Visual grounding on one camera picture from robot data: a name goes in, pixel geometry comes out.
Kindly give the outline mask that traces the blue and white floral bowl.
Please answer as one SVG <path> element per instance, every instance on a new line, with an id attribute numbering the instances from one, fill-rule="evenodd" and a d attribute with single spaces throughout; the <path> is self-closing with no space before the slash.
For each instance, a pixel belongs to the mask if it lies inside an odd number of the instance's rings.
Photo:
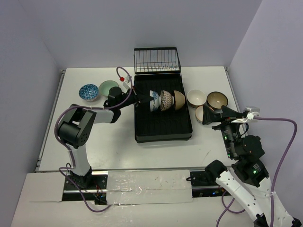
<path id="1" fill-rule="evenodd" d="M 150 111 L 157 111 L 161 105 L 161 97 L 156 91 L 150 90 L 150 97 L 152 100 L 150 101 Z"/>

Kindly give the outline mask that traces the red lattice patterned bowl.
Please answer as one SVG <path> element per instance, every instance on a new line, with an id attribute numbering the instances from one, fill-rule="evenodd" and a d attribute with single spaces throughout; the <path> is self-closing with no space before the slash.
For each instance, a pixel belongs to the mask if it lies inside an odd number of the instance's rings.
<path id="1" fill-rule="evenodd" d="M 169 110 L 175 103 L 175 97 L 168 91 L 162 90 L 160 92 L 160 110 Z"/>

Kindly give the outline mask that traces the black bowl tan outside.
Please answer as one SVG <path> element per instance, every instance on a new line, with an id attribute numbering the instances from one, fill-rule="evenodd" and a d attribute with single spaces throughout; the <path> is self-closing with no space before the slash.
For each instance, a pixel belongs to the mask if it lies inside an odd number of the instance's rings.
<path id="1" fill-rule="evenodd" d="M 185 104 L 186 101 L 185 96 L 177 90 L 174 90 L 174 96 L 175 96 L 175 110 L 179 110 Z"/>

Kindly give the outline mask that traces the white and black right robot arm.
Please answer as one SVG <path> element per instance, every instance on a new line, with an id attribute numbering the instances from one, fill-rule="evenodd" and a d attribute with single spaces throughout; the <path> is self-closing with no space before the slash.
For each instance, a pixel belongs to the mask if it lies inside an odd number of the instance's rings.
<path id="1" fill-rule="evenodd" d="M 240 113 L 226 106 L 221 112 L 203 106 L 203 125 L 216 122 L 212 129 L 220 131 L 228 158 L 234 160 L 233 172 L 219 160 L 205 168 L 206 181 L 223 187 L 250 216 L 256 227 L 300 227 L 301 221 L 292 217 L 275 192 L 277 175 L 270 178 L 260 158 L 265 154 L 258 136 L 243 136 L 240 126 L 261 120 L 259 109 L 246 107 Z"/>

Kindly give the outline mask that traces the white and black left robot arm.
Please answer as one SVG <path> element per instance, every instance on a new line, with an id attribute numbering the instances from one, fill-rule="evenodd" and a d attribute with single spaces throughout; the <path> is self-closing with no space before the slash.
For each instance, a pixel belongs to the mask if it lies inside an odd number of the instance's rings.
<path id="1" fill-rule="evenodd" d="M 92 184 L 92 168 L 88 162 L 86 142 L 93 125 L 99 123 L 115 123 L 121 115 L 120 109 L 134 105 L 149 103 L 151 95 L 144 94 L 135 88 L 123 92 L 118 87 L 109 90 L 104 107 L 85 107 L 72 104 L 57 120 L 54 128 L 56 139 L 69 152 L 71 167 L 68 168 L 69 181 L 81 189 Z"/>

